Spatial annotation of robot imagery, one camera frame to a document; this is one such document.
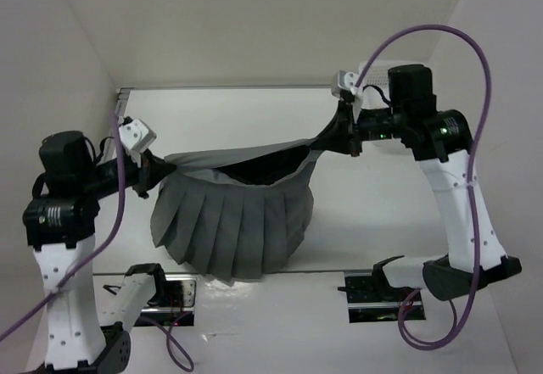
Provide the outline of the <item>grey pleated skirt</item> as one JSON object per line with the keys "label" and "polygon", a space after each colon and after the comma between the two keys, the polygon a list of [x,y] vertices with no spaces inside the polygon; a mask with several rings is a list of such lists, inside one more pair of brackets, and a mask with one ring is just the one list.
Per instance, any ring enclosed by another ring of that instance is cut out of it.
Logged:
{"label": "grey pleated skirt", "polygon": [[280,271],[305,238],[321,153],[310,139],[166,156],[150,220],[155,247],[224,282]]}

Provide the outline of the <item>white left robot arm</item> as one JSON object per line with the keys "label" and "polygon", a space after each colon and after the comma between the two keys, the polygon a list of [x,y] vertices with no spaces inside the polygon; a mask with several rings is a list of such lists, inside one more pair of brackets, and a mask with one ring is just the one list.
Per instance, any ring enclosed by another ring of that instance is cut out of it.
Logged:
{"label": "white left robot arm", "polygon": [[22,217],[47,299],[48,350],[39,373],[122,373],[143,306],[162,304],[169,294],[160,265],[133,265],[111,307],[98,313],[91,257],[99,200],[118,194],[122,215],[128,187],[146,198],[176,167],[149,150],[140,165],[129,154],[99,165],[91,151],[80,131],[45,138],[39,149],[44,171]]}

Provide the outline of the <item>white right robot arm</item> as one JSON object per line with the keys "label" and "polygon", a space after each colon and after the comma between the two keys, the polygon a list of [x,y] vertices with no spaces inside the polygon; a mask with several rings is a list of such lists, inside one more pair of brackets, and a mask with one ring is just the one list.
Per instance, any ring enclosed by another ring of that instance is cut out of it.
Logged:
{"label": "white right robot arm", "polygon": [[516,276],[521,262],[499,242],[469,162],[475,148],[466,118],[438,110],[432,71],[423,64],[395,66],[387,76],[385,107],[364,109],[355,74],[339,71],[331,87],[339,100],[336,113],[311,146],[355,157],[364,142],[400,140],[432,188],[448,252],[432,260],[395,256],[378,262],[372,292],[390,300],[402,288],[427,289],[446,301]]}

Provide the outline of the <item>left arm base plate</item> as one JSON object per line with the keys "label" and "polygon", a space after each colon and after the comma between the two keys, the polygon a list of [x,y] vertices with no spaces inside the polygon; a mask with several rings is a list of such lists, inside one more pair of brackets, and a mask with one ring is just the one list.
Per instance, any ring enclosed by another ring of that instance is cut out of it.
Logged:
{"label": "left arm base plate", "polygon": [[196,300],[194,276],[161,271],[130,271],[110,286],[109,302],[98,311],[101,327],[120,323],[127,332],[157,323],[163,327],[191,326]]}

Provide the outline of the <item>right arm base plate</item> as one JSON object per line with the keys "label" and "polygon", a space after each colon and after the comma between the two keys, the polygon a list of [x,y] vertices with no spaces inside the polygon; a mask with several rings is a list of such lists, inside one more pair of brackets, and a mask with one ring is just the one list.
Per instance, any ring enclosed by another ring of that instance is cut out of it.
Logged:
{"label": "right arm base plate", "polygon": [[397,321],[412,288],[380,287],[370,270],[347,271],[337,290],[346,298],[349,323]]}

